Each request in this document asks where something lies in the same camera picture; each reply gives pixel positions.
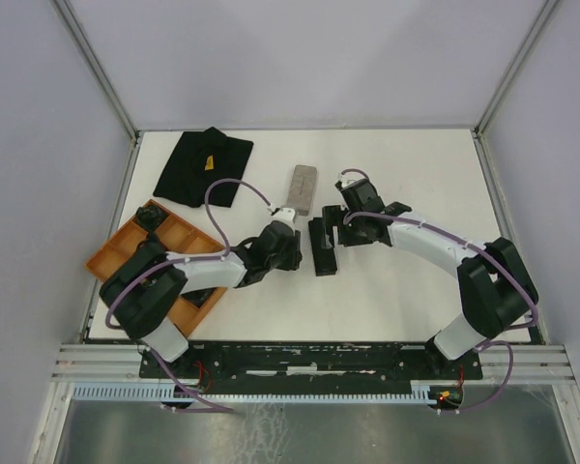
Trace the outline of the black rectangular case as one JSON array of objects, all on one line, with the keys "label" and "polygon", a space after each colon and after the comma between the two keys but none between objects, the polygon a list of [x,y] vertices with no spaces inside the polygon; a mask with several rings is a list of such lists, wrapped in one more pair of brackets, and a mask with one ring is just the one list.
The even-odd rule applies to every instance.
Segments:
[{"label": "black rectangular case", "polygon": [[314,272],[316,276],[334,276],[337,271],[337,261],[332,248],[324,247],[324,226],[320,217],[308,222],[308,232],[311,245]]}]

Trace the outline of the grey glasses case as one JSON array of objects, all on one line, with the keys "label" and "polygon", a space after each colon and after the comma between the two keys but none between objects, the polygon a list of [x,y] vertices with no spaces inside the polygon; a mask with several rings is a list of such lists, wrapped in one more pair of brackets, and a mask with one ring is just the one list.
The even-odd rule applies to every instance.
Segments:
[{"label": "grey glasses case", "polygon": [[291,176],[284,206],[307,217],[316,191],[318,171],[315,166],[297,164]]}]

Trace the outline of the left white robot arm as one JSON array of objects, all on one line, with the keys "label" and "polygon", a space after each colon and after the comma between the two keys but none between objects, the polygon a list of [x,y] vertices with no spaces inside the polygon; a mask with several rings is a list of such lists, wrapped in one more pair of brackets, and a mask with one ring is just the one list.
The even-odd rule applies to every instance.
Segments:
[{"label": "left white robot arm", "polygon": [[213,253],[172,252],[156,238],[143,245],[102,286],[106,326],[124,331],[160,357],[172,376],[183,377],[194,366],[188,337],[170,321],[170,309],[182,295],[208,289],[243,288],[273,270],[293,272],[302,260],[301,233],[279,221],[256,237]]}]

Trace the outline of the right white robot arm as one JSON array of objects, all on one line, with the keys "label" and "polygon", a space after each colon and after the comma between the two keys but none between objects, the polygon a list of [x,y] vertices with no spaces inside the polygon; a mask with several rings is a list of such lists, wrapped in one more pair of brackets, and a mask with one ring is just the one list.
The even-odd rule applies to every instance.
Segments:
[{"label": "right white robot arm", "polygon": [[385,203],[367,179],[335,186],[344,202],[322,209],[323,251],[382,244],[411,252],[456,279],[461,312],[425,343],[424,366],[432,376],[448,377],[467,352],[537,322],[538,292],[512,241],[459,236],[408,205]]}]

